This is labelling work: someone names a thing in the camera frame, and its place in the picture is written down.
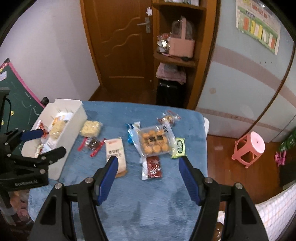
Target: shelf board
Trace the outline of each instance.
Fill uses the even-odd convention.
[[[161,63],[165,63],[165,64],[175,64],[178,66],[184,66],[189,68],[196,67],[195,62],[193,60],[183,61],[181,59],[175,59],[173,57],[165,56],[163,54],[157,53],[156,51],[154,52],[153,57],[159,60]]]
[[[200,6],[195,6],[191,4],[186,4],[186,3],[178,3],[178,2],[153,2],[152,5],[155,8],[159,8],[160,6],[176,6],[176,7],[187,7],[187,8],[193,8],[193,9],[198,9],[202,11],[206,11],[205,7],[200,7]]]

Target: black cable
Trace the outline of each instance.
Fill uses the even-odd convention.
[[[7,128],[6,128],[6,132],[8,132],[8,127],[9,127],[9,122],[10,122],[10,115],[11,115],[11,102],[8,98],[5,98],[5,100],[9,103],[9,116],[8,116],[8,123],[7,123]]]

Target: wooden door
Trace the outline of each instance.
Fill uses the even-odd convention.
[[[153,28],[144,23],[151,0],[81,0],[101,83],[110,92],[153,89]]]

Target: table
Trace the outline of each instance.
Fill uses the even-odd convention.
[[[163,106],[83,102],[89,120],[103,123],[99,139],[123,139],[126,176],[115,179],[108,199],[97,208],[109,240],[189,240],[200,207],[191,201],[178,170],[178,159],[160,156],[161,179],[141,179],[140,155],[127,143],[125,123],[141,122],[141,127],[158,124],[156,118],[170,109],[181,116],[172,130],[185,138],[186,154],[193,167],[207,176],[207,145],[203,116],[192,110]],[[105,146],[95,158],[90,151],[77,151],[83,138],[78,136],[62,171],[60,182],[71,185],[93,176],[106,163]],[[57,181],[30,190],[28,211],[33,220]],[[78,205],[73,203],[73,216],[78,240],[83,240]]]

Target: chalkboard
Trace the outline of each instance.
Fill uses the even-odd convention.
[[[10,100],[12,106],[12,112],[10,113],[9,103],[7,101],[5,102],[0,132],[6,133],[9,115],[8,131],[15,128],[26,131],[31,130],[38,116],[43,111],[44,106],[25,85],[9,59],[0,67],[0,87],[10,88],[7,98]],[[20,154],[21,148],[22,145],[18,146],[14,154]]]

